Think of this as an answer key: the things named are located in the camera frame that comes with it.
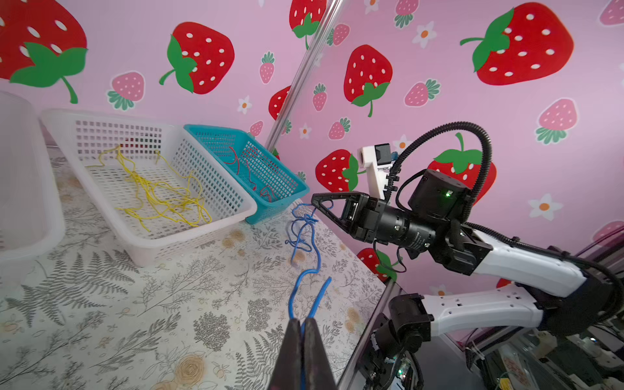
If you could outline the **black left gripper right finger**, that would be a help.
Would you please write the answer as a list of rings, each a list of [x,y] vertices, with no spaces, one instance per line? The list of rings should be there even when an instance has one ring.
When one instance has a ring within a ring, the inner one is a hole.
[[[306,318],[302,329],[302,389],[337,390],[318,323]]]

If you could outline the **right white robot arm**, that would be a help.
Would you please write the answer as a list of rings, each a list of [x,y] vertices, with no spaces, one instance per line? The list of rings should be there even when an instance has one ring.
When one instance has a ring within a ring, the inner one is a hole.
[[[538,328],[570,336],[616,315],[623,306],[623,284],[607,267],[469,221],[492,162],[491,140],[483,128],[470,122],[443,124],[417,138],[408,151],[458,130],[474,134],[482,147],[472,187],[426,169],[413,175],[417,187],[402,204],[395,187],[405,160],[400,155],[388,173],[382,198],[361,192],[312,196],[313,206],[356,240],[396,245],[410,258],[429,253],[449,271],[507,282],[491,291],[453,297],[416,293],[393,298],[388,322],[370,336],[374,351],[392,358],[416,352],[433,337],[477,328]],[[338,200],[344,202],[344,210],[332,215],[328,203]]]

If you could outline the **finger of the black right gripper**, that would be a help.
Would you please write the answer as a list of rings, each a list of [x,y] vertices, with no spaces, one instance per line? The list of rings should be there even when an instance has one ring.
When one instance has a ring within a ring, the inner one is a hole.
[[[315,193],[311,204],[341,229],[356,229],[370,197],[362,192]]]

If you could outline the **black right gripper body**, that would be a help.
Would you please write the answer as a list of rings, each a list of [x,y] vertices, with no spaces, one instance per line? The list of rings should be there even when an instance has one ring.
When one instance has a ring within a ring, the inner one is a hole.
[[[345,193],[345,196],[339,225],[356,240],[393,244],[420,254],[426,252],[436,238],[435,229],[420,223],[407,211],[365,193]]]

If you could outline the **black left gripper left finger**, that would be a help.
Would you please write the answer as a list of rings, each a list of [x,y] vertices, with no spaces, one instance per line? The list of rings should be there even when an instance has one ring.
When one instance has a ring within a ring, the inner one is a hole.
[[[302,332],[298,319],[289,320],[279,349],[269,390],[300,390],[302,388]]]

